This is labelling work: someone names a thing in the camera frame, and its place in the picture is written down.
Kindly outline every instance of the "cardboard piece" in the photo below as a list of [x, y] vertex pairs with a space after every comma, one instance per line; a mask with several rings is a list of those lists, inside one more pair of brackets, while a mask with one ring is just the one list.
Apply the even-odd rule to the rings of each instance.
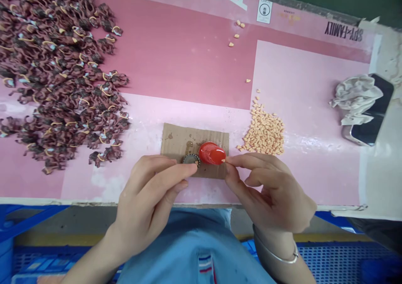
[[[229, 155], [229, 133], [165, 123], [160, 154], [174, 158], [181, 163], [187, 154], [198, 154], [200, 146], [205, 142], [214, 142], [225, 150], [226, 155]], [[198, 171], [192, 177], [224, 179], [225, 176], [225, 164], [211, 165], [201, 162]]]

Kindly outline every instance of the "red cap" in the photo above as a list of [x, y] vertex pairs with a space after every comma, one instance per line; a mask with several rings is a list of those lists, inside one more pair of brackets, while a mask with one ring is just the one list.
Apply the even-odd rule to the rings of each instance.
[[206, 142], [201, 145], [198, 155], [202, 162], [213, 165], [220, 165], [226, 159], [226, 153], [217, 144]]

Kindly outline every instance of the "blue shirt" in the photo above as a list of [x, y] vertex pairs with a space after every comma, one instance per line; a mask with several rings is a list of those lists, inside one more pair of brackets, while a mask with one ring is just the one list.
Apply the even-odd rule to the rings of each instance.
[[172, 209], [166, 228], [125, 265], [118, 284], [275, 281], [230, 230], [230, 210]]

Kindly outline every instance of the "bangle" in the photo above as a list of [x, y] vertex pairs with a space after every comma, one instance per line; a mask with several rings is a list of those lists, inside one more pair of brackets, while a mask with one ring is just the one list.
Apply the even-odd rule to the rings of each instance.
[[288, 264], [293, 264], [297, 261], [297, 258], [300, 256], [299, 255], [299, 250], [297, 249], [297, 245], [296, 242], [293, 240], [293, 244], [294, 244], [294, 259], [293, 260], [284, 260], [282, 258], [279, 258], [277, 255], [275, 255], [273, 252], [271, 252], [262, 242], [261, 238], [258, 236], [257, 231], [255, 230], [255, 225], [253, 225], [253, 231], [254, 231], [254, 238], [260, 242], [262, 244], [262, 246], [265, 248], [265, 250], [271, 254], [271, 256], [275, 257], [276, 259], [278, 259], [280, 262], [284, 262], [284, 263], [288, 263]]

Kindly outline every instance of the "white rag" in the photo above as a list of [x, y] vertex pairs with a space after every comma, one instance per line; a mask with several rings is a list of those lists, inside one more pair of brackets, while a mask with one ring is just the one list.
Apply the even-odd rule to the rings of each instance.
[[341, 124], [361, 125], [370, 122], [373, 117], [362, 114], [374, 105], [376, 99], [384, 94], [374, 86], [374, 79], [367, 75], [351, 77], [336, 87], [335, 98], [329, 102], [331, 107], [339, 106], [345, 114]]

